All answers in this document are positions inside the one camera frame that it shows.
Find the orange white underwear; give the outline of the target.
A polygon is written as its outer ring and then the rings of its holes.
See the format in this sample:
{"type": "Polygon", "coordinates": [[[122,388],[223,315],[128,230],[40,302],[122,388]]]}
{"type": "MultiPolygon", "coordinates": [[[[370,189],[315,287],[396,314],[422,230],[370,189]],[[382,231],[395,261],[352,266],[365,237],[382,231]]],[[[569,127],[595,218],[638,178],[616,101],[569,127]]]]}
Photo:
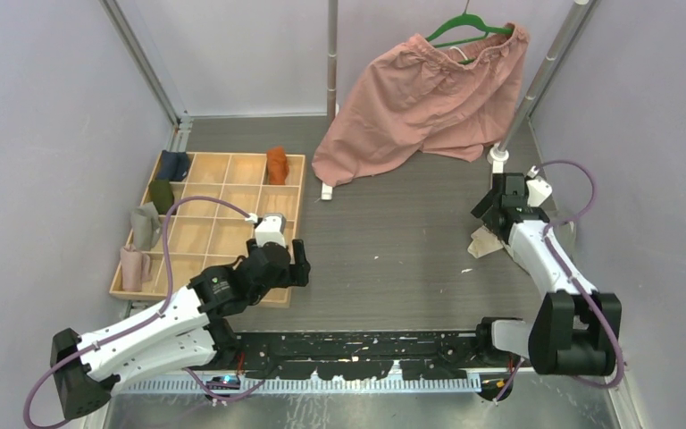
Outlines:
{"type": "Polygon", "coordinates": [[[267,182],[282,186],[289,176],[289,162],[283,147],[273,147],[266,152],[267,182]]]}

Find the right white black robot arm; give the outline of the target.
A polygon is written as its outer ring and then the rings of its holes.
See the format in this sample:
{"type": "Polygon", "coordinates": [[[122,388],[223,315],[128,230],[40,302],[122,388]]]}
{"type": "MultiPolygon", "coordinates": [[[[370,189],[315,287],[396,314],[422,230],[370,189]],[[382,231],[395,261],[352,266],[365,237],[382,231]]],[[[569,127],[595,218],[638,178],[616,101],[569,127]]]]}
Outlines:
{"type": "Polygon", "coordinates": [[[618,344],[622,304],[614,293],[598,291],[565,254],[548,215],[528,203],[530,180],[518,172],[493,174],[472,214],[530,275],[542,297],[540,308],[532,323],[482,318],[474,353],[487,366],[512,353],[538,374],[618,374],[623,370],[618,344]]]}

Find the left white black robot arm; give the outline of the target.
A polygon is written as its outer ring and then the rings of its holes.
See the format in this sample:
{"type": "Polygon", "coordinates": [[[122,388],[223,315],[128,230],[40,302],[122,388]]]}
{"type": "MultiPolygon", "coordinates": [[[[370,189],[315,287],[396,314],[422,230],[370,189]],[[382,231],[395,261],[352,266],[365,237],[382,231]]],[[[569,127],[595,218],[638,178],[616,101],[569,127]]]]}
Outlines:
{"type": "Polygon", "coordinates": [[[239,343],[228,317],[273,289],[305,287],[311,272],[302,240],[290,247],[249,240],[247,248],[237,263],[206,267],[167,302],[95,332],[55,334],[50,364],[64,418],[91,414],[125,387],[159,374],[233,366],[239,343]]]}

